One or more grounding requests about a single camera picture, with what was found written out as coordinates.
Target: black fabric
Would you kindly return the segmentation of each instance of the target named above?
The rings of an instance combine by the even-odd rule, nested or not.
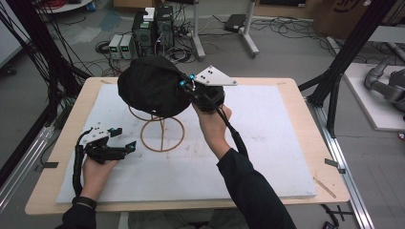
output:
[[[296,228],[283,202],[246,156],[230,149],[217,166],[249,228]]]
[[[82,204],[74,204],[55,229],[96,229],[96,211]]]
[[[190,101],[180,86],[182,72],[161,55],[131,62],[118,78],[118,94],[129,106],[160,117],[184,111]]]

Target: black sleeve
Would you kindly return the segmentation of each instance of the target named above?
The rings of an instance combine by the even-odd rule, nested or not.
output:
[[[296,228],[283,202],[247,157],[230,149],[217,166],[249,228]]]
[[[81,205],[74,204],[62,218],[63,224],[55,229],[96,229],[96,211]]]

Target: person's right hand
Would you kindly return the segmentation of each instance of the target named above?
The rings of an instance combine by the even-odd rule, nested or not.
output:
[[[211,151],[218,159],[221,159],[226,152],[230,149],[230,146],[225,140],[226,125],[217,112],[205,113],[202,112],[195,104],[193,104],[194,110],[196,110],[197,116],[200,120],[200,127],[206,143]],[[225,105],[222,105],[226,117],[229,119],[232,115],[232,111]]]

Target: gray floor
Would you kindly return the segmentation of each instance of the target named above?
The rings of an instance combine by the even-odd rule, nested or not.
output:
[[[114,32],[127,32],[132,26],[131,20],[118,18],[108,7],[95,13],[75,10],[62,13],[57,18],[59,22],[70,23],[83,17],[86,17],[86,20],[75,24],[76,26],[102,28],[102,31],[90,43],[81,42],[72,45],[82,61],[103,58],[95,52],[96,43],[108,40]],[[201,20],[200,28],[212,20],[215,19],[210,17]],[[220,23],[210,23],[208,26],[210,30],[204,32],[224,32],[219,29],[211,30],[221,26]],[[297,84],[302,84],[323,73],[333,60],[329,51],[321,48],[316,39],[285,38],[269,28],[260,31],[252,29],[250,34],[260,51],[254,59],[245,49],[244,42],[238,34],[221,37],[202,36],[206,52],[205,60],[181,63],[178,67],[184,73],[199,73],[207,66],[213,65],[232,77],[290,77]],[[378,57],[385,55],[371,46],[363,49],[362,54]],[[2,132],[0,138],[2,145],[0,165],[4,164],[47,105],[46,85],[31,60],[21,53],[11,63],[17,69],[17,74],[7,75],[1,72],[0,75],[0,124],[3,130],[6,130]],[[108,68],[105,63],[99,65],[104,70]],[[122,69],[128,65],[129,61],[120,61]],[[101,75],[100,67],[92,66],[90,70],[94,75]],[[380,132],[373,129],[344,80],[341,83],[337,107],[336,135],[374,227],[402,228],[405,223],[405,198],[402,196],[405,193],[405,181],[402,178],[405,174],[404,142],[397,139],[395,132]],[[28,216],[24,212],[27,200],[40,176],[34,168],[1,213],[2,228],[52,228],[60,223],[59,215],[39,217]],[[340,207],[342,211],[352,210],[349,203],[342,203]],[[336,205],[330,205],[330,208],[337,211]],[[298,228],[322,228],[326,220],[331,221],[320,205],[289,205],[288,210]],[[353,216],[345,216],[345,220],[337,217],[341,228],[357,228]],[[98,228],[117,228],[118,220],[117,213],[97,215]]]

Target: hand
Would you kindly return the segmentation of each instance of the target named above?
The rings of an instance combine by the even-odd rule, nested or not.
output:
[[[97,200],[100,196],[108,177],[113,168],[118,164],[117,160],[106,161],[98,164],[87,156],[83,164],[84,186],[80,196]]]
[[[221,159],[230,149],[230,146],[225,140],[226,125],[224,121],[217,112],[202,112],[195,104],[193,104],[193,108],[196,110],[197,116],[199,117],[200,127],[202,128],[206,143],[215,156]],[[232,115],[232,111],[225,105],[222,105],[222,109],[229,119]]]

